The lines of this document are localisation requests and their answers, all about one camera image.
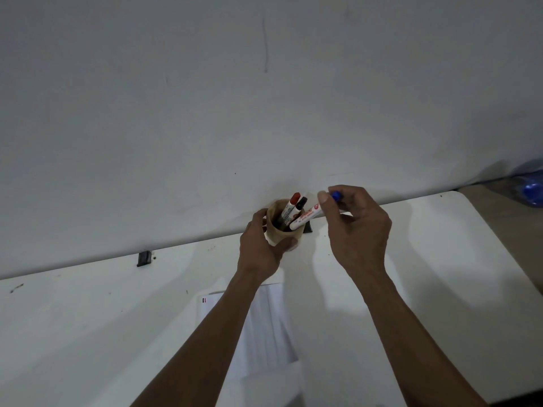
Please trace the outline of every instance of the person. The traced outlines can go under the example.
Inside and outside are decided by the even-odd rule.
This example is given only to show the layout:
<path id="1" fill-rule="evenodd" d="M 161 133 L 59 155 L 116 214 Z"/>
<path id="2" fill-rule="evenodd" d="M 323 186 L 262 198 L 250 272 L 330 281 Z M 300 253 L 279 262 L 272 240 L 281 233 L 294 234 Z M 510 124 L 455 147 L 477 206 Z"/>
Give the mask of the person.
<path id="1" fill-rule="evenodd" d="M 407 307 L 384 268 L 391 221 L 361 187 L 336 185 L 336 203 L 320 191 L 330 246 L 368 306 L 394 375 L 409 407 L 485 406 Z M 352 216 L 340 214 L 339 209 Z M 134 401 L 132 407 L 214 406 L 227 375 L 257 288 L 295 246 L 264 237 L 266 209 L 256 212 L 240 239 L 237 271 L 221 299 L 179 351 Z"/>

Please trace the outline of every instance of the person's left arm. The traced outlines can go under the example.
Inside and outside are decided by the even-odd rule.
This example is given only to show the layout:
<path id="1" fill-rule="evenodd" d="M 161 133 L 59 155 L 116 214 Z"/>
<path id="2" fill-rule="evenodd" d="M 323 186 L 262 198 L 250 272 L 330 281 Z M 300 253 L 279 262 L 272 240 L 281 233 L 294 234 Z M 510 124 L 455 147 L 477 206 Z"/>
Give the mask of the person's left arm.
<path id="1" fill-rule="evenodd" d="M 296 244 L 285 239 L 270 246 L 265 214 L 265 208 L 256 212 L 242 234 L 237 271 L 221 299 L 132 407 L 215 405 L 256 290 Z"/>

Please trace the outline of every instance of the person's right arm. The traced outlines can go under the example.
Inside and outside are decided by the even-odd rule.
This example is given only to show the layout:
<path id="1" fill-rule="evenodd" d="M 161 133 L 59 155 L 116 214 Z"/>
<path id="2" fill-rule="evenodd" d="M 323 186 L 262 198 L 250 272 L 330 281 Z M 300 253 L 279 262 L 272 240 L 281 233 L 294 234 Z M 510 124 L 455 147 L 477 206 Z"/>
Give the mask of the person's right arm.
<path id="1" fill-rule="evenodd" d="M 329 187 L 319 203 L 328 221 L 332 252 L 362 294 L 394 375 L 410 407 L 487 406 L 405 304 L 384 268 L 391 221 L 365 189 Z M 351 216 L 339 213 L 347 210 Z"/>

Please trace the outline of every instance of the sheet of paper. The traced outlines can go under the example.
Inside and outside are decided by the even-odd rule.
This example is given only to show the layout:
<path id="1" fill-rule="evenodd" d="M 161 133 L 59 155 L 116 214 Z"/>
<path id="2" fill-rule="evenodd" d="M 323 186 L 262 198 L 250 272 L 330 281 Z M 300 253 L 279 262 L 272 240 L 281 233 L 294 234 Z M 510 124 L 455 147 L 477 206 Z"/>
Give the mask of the sheet of paper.
<path id="1" fill-rule="evenodd" d="M 223 293 L 202 298 L 200 321 L 217 304 Z M 298 360 L 283 301 L 283 284 L 258 288 L 243 324 L 226 380 L 285 367 Z"/>

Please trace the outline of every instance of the beige cup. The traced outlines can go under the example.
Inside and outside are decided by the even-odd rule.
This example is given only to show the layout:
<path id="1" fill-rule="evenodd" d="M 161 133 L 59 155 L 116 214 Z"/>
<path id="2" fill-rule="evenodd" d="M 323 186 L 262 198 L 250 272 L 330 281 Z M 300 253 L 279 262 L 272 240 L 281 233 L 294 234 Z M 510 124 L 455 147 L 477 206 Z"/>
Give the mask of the beige cup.
<path id="1" fill-rule="evenodd" d="M 269 206 L 268 212 L 266 212 L 266 234 L 268 234 L 268 238 L 273 244 L 277 244 L 284 238 L 294 237 L 295 239 L 300 240 L 302 237 L 305 226 L 301 226 L 294 231 L 281 231 L 272 224 L 273 221 L 281 215 L 287 203 L 288 200 L 277 200 Z"/>

